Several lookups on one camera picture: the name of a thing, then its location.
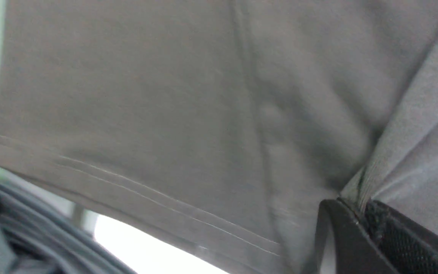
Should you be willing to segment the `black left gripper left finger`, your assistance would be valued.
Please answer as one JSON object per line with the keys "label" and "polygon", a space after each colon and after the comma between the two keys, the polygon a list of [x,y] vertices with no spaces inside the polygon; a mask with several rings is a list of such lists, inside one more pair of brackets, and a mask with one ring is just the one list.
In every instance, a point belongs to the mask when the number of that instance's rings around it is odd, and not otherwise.
{"label": "black left gripper left finger", "polygon": [[353,211],[342,201],[323,200],[315,231],[319,274],[397,274]]}

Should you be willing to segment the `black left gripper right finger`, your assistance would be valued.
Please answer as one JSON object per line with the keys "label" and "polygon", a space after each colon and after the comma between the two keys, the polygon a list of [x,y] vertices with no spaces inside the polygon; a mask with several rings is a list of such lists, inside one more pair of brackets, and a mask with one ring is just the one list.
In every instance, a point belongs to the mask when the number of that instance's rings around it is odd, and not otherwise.
{"label": "black left gripper right finger", "polygon": [[394,208],[371,201],[367,231],[378,250],[400,274],[438,274],[438,235]]}

